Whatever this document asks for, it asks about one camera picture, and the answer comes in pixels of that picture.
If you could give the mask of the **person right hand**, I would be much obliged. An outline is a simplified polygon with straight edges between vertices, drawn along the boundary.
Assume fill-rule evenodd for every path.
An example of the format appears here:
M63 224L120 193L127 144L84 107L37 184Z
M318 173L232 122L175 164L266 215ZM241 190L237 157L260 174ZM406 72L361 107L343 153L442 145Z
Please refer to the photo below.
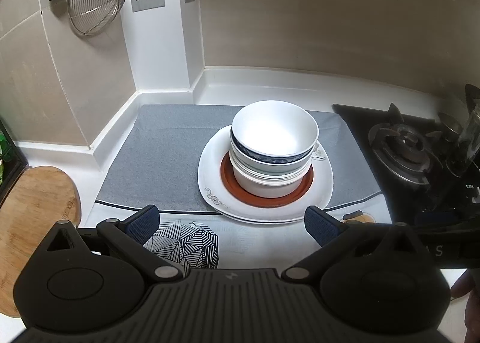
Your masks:
M479 342L479 286L475 283L472 272L466 270L451 287L454 299L469 295L465 307L465 343Z

